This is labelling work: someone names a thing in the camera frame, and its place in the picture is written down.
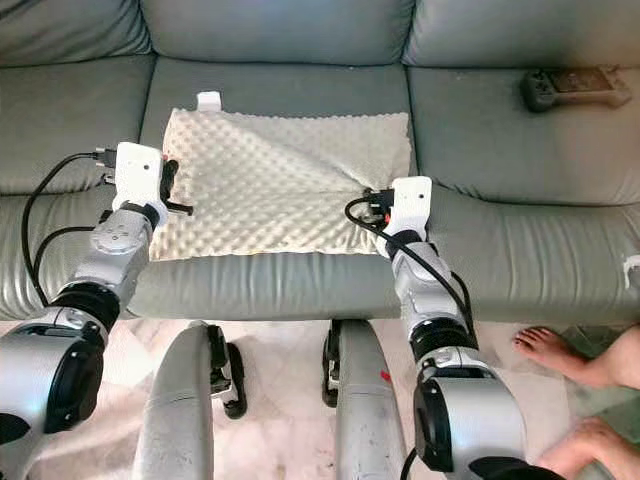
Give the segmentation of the beige bubble-textured pillow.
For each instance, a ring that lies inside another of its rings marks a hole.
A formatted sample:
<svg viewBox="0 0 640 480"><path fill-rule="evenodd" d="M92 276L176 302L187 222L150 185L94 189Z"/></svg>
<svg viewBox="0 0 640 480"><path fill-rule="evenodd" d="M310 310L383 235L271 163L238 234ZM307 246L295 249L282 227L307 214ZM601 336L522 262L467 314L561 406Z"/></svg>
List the beige bubble-textured pillow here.
<svg viewBox="0 0 640 480"><path fill-rule="evenodd" d="M172 200L193 207L157 229L155 261L257 253L374 255L344 205L410 173L410 115L257 116L174 110L164 154Z"/></svg>

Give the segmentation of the green leather sofa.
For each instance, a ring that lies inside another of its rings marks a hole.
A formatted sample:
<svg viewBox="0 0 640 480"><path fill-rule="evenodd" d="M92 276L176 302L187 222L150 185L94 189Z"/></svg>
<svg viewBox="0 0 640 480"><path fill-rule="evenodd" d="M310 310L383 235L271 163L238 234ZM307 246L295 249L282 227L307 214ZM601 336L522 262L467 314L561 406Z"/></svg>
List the green leather sofa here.
<svg viewBox="0 0 640 480"><path fill-rule="evenodd" d="M476 315L640 320L640 0L1 0L0 317L38 307L24 196L56 161L159 145L170 110L407 113L431 238ZM618 67L621 108L525 108L526 72Z"/></svg>

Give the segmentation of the silver left robot leg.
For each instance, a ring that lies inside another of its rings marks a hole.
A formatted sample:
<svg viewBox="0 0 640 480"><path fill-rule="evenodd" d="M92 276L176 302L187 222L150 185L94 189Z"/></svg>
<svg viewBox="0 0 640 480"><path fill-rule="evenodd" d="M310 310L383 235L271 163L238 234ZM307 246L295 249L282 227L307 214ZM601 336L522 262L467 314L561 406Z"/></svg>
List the silver left robot leg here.
<svg viewBox="0 0 640 480"><path fill-rule="evenodd" d="M248 410L241 349L220 326L195 321L166 349L148 393L131 480L214 480L212 408Z"/></svg>

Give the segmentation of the silver robot leg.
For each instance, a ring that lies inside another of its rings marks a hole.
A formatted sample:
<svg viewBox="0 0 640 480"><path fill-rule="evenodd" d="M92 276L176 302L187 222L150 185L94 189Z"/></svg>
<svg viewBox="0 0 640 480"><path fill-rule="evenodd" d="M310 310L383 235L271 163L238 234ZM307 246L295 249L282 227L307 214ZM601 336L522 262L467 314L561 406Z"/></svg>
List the silver robot leg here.
<svg viewBox="0 0 640 480"><path fill-rule="evenodd" d="M337 480L401 480L404 435L392 375L367 319L330 320L323 401L337 410Z"/></svg>
<svg viewBox="0 0 640 480"><path fill-rule="evenodd" d="M220 326L195 321L166 349L148 393L131 480L214 480L212 408L248 410L241 349Z"/></svg>

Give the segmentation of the silver right robot leg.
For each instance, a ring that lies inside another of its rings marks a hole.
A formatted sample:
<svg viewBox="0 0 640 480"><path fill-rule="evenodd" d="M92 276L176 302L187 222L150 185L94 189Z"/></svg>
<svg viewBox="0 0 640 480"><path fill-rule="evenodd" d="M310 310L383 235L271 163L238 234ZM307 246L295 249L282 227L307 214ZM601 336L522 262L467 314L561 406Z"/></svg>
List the silver right robot leg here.
<svg viewBox="0 0 640 480"><path fill-rule="evenodd" d="M337 480L401 480L404 435L392 375L367 319L330 320L323 401L337 410Z"/></svg>

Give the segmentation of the bare human foot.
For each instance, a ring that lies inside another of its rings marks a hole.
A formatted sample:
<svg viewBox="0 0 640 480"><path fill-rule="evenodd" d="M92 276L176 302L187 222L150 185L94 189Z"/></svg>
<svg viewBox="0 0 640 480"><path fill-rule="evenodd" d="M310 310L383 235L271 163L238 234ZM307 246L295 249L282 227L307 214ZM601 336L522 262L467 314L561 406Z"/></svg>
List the bare human foot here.
<svg viewBox="0 0 640 480"><path fill-rule="evenodd" d="M627 442L603 419L590 417L577 424L535 465L566 480L575 480L591 463L600 463L614 480L640 480L640 447Z"/></svg>
<svg viewBox="0 0 640 480"><path fill-rule="evenodd" d="M640 390L640 325L631 326L603 353L590 358L545 326L522 329L512 342L521 355L577 384Z"/></svg>

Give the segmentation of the black handheld controller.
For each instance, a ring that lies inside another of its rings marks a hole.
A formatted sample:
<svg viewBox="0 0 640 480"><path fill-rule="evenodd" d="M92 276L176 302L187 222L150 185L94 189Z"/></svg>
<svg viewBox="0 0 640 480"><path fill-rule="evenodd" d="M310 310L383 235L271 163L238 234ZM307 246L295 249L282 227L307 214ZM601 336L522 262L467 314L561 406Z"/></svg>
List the black handheld controller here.
<svg viewBox="0 0 640 480"><path fill-rule="evenodd" d="M632 99L618 67L566 67L526 72L518 92L531 113L548 113L570 105L604 105L621 108Z"/></svg>

